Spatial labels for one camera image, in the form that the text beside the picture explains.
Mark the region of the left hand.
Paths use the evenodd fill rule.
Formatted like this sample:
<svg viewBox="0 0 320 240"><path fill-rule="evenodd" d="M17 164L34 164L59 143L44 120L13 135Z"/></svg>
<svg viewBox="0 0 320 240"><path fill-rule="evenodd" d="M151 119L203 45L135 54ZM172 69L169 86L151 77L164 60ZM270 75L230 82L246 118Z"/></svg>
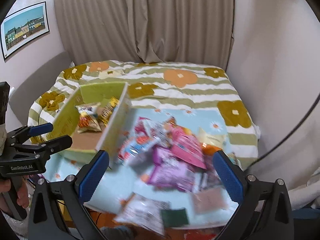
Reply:
<svg viewBox="0 0 320 240"><path fill-rule="evenodd" d="M1 210L7 215L10 215L12 217L13 216L12 211L2 196L3 193L8 192L10 189L11 189L10 180L1 180L1 183L0 183ZM17 190L17 204L23 207L24 209L26 209L29 206L28 188L24 178L22 178L21 187Z"/></svg>

